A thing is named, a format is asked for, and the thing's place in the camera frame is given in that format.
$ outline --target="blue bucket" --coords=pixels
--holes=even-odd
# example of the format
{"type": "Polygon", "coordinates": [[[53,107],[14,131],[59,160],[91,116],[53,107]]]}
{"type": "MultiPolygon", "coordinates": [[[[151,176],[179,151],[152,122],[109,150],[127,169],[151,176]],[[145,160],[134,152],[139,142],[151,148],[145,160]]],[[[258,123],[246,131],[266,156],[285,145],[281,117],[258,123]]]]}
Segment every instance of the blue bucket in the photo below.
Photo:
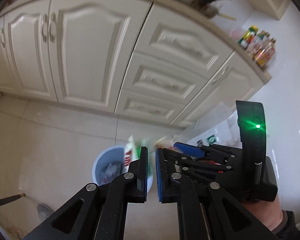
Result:
{"type": "Polygon", "coordinates": [[[123,167],[123,155],[124,146],[114,146],[104,150],[94,162],[92,169],[93,182],[98,186],[101,185],[100,172],[110,163],[122,163],[123,167]]]}

